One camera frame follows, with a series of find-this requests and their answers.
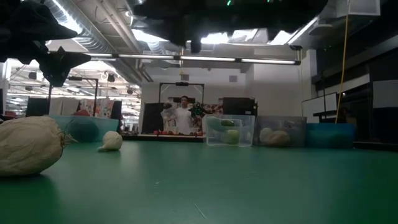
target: metal frame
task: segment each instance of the metal frame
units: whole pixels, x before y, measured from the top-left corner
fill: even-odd
[[[161,103],[160,102],[160,95],[162,94],[162,85],[176,85],[176,86],[178,86],[178,82],[177,83],[159,83],[159,103]],[[184,84],[186,84],[187,86],[190,86],[190,85],[198,85],[198,86],[201,86],[202,88],[203,88],[203,91],[201,92],[201,103],[205,103],[204,102],[204,100],[205,100],[205,84],[202,84],[202,83],[184,83]]]
[[[98,79],[97,78],[81,78],[81,77],[68,77],[67,79],[70,81],[82,81],[82,80],[94,80],[95,81],[95,95],[94,95],[94,107],[93,107],[93,117],[95,117],[95,110],[97,107]],[[49,86],[49,111],[50,111],[52,88],[53,88],[53,86],[50,84],[50,86]]]

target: table surface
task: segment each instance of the table surface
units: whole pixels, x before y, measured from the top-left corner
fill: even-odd
[[[398,154],[124,142],[0,179],[0,223],[398,223]]]

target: ductwork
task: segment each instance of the ductwork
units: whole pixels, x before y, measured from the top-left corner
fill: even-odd
[[[91,23],[84,13],[72,0],[47,0],[44,4],[50,9],[60,24],[68,24],[78,21],[81,33],[74,41],[92,53],[116,53],[116,49],[105,39],[102,33]],[[141,85],[142,78],[138,72],[132,69],[123,59],[105,62],[114,67],[120,75],[128,82]]]

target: man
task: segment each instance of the man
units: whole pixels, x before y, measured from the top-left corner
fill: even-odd
[[[191,133],[191,112],[188,110],[188,97],[181,97],[181,107],[177,110],[177,131],[181,134]]]

